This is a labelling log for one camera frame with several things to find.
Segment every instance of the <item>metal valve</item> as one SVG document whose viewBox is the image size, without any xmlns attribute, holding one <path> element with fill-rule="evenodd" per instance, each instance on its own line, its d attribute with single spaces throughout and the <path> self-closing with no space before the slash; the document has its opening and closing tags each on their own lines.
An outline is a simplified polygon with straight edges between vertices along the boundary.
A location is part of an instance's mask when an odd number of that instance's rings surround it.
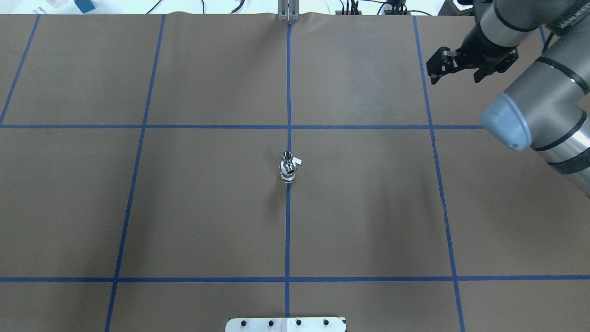
<svg viewBox="0 0 590 332">
<path fill-rule="evenodd" d="M 283 152 L 281 157 L 281 165 L 279 166 L 281 179 L 285 183 L 291 183 L 295 180 L 297 165 L 301 165 L 301 159 L 295 158 L 291 151 Z"/>
</svg>

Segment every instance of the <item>white bracket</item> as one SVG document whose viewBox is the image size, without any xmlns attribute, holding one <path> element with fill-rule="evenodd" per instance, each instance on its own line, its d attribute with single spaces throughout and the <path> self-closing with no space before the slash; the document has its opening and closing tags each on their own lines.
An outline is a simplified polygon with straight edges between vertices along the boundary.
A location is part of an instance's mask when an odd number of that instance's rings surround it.
<svg viewBox="0 0 590 332">
<path fill-rule="evenodd" d="M 346 332 L 341 317 L 234 318 L 225 332 Z"/>
<path fill-rule="evenodd" d="M 299 0 L 278 0 L 277 19 L 286 23 L 299 21 Z"/>
</svg>

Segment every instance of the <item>metal bracket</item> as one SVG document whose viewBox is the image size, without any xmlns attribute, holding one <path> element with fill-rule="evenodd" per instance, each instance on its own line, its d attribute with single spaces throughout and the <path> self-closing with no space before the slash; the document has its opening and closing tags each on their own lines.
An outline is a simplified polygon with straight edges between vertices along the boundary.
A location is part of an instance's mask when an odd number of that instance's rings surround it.
<svg viewBox="0 0 590 332">
<path fill-rule="evenodd" d="M 278 0 L 277 19 L 286 23 L 299 21 L 299 0 Z"/>
</svg>

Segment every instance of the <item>gray robot arm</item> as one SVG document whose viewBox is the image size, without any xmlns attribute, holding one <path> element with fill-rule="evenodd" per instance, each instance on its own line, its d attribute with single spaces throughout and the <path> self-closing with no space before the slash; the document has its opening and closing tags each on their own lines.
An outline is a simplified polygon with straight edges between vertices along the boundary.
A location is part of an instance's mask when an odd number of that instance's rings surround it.
<svg viewBox="0 0 590 332">
<path fill-rule="evenodd" d="M 476 0 L 476 7 L 481 6 Z M 590 197 L 590 119 L 578 107 L 590 92 L 590 0 L 495 0 L 476 11 L 463 45 L 428 60 L 435 84 L 447 73 L 477 68 L 479 82 L 504 72 L 516 47 L 545 24 L 560 39 L 483 113 L 482 125 L 515 151 L 537 151 Z"/>
</svg>

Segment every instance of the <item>blue grid line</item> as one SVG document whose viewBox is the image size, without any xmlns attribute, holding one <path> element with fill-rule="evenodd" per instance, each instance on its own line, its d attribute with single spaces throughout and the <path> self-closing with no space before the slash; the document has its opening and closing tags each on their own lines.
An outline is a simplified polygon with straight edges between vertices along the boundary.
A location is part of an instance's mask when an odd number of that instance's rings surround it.
<svg viewBox="0 0 590 332">
<path fill-rule="evenodd" d="M 0 125 L 11 129 L 430 129 L 429 125 Z M 484 129 L 478 125 L 433 125 L 434 129 Z"/>
<path fill-rule="evenodd" d="M 422 88 L 424 89 L 424 100 L 426 102 L 426 113 L 428 115 L 428 124 L 430 126 L 430 140 L 432 143 L 432 153 L 434 154 L 434 165 L 437 170 L 437 180 L 438 180 L 438 192 L 441 197 L 442 202 L 442 211 L 444 213 L 444 223 L 445 223 L 445 231 L 447 232 L 447 246 L 448 246 L 448 255 L 451 261 L 451 271 L 453 273 L 453 286 L 455 288 L 455 301 L 457 303 L 457 314 L 459 317 L 459 328 L 461 332 L 465 332 L 465 322 L 463 319 L 463 308 L 461 306 L 461 294 L 459 292 L 459 282 L 457 281 L 457 268 L 455 267 L 455 254 L 453 251 L 453 240 L 451 238 L 451 227 L 449 226 L 448 222 L 448 213 L 447 213 L 447 202 L 444 195 L 444 187 L 443 187 L 443 178 L 441 175 L 441 168 L 440 163 L 438 160 L 438 151 L 436 145 L 436 137 L 434 135 L 434 125 L 432 122 L 432 113 L 430 110 L 430 100 L 428 98 L 428 87 L 426 83 L 426 75 L 424 73 L 424 64 L 422 63 L 422 50 L 420 47 L 420 36 L 418 33 L 418 20 L 416 17 L 412 17 L 414 20 L 414 34 L 416 37 L 416 48 L 418 49 L 418 62 L 420 64 L 420 75 L 422 76 Z"/>
<path fill-rule="evenodd" d="M 545 31 L 543 30 L 543 26 L 539 27 L 539 31 L 541 32 L 541 40 L 543 41 L 543 45 L 547 42 L 547 38 L 545 38 Z"/>
<path fill-rule="evenodd" d="M 287 151 L 291 151 L 291 24 L 287 24 Z M 291 316 L 290 284 L 291 277 L 291 184 L 287 184 L 285 199 L 285 317 Z"/>
<path fill-rule="evenodd" d="M 61 276 L 4 276 L 0 282 L 125 282 L 125 283 L 239 283 L 285 282 L 282 276 L 252 277 L 61 277 Z M 292 276 L 290 282 L 432 282 L 432 281 L 555 281 L 590 280 L 590 275 L 465 275 L 457 276 Z"/>
<path fill-rule="evenodd" d="M 149 105 L 150 101 L 152 100 L 152 90 L 153 90 L 153 83 L 156 77 L 156 69 L 158 67 L 158 56 L 160 54 L 160 45 L 162 43 L 162 34 L 164 32 L 164 22 L 166 21 L 166 15 L 162 15 L 162 20 L 160 22 L 160 31 L 158 34 L 158 43 L 156 44 L 156 54 L 154 55 L 153 59 L 153 66 L 152 66 L 152 75 L 149 82 L 149 88 L 147 90 L 147 99 L 146 99 L 146 107 L 143 113 L 143 123 L 142 123 L 142 131 L 139 135 L 139 143 L 137 145 L 137 154 L 135 157 L 135 166 L 133 167 L 133 176 L 131 179 L 131 186 L 129 188 L 129 199 L 127 200 L 127 209 L 125 211 L 125 220 L 123 222 L 123 230 L 121 232 L 121 242 L 119 244 L 119 253 L 117 254 L 117 264 L 114 270 L 114 281 L 113 287 L 111 289 L 111 297 L 109 301 L 109 310 L 107 312 L 107 319 L 104 325 L 104 332 L 109 332 L 110 329 L 110 321 L 113 316 L 113 307 L 114 307 L 114 300 L 117 295 L 117 285 L 118 285 L 118 278 L 119 272 L 121 271 L 121 261 L 123 259 L 123 249 L 125 247 L 125 239 L 127 237 L 127 227 L 129 225 L 129 216 L 131 214 L 131 205 L 133 203 L 133 195 L 135 193 L 135 184 L 137 181 L 137 170 L 139 169 L 139 161 L 142 155 L 142 147 L 143 147 L 143 139 L 145 137 L 146 132 L 146 125 L 148 123 L 148 114 L 149 114 Z"/>
<path fill-rule="evenodd" d="M 31 43 L 33 42 L 35 32 L 37 31 L 37 26 L 39 25 L 40 18 L 41 16 L 37 15 L 37 18 L 35 19 L 35 24 L 33 24 L 33 29 L 31 30 L 31 35 L 29 35 L 29 40 L 27 41 L 27 46 L 25 47 L 24 52 L 22 52 L 21 62 L 18 64 L 17 72 L 14 75 L 12 85 L 10 85 L 10 90 L 8 91 L 8 96 L 6 97 L 6 102 L 4 103 L 4 108 L 2 108 L 2 114 L 0 114 L 0 125 L 4 121 L 4 116 L 6 116 L 8 105 L 10 104 L 14 88 L 17 86 L 18 77 L 21 75 L 22 65 L 25 63 L 25 59 L 27 58 L 27 54 L 29 53 L 29 48 L 31 48 Z"/>
</svg>

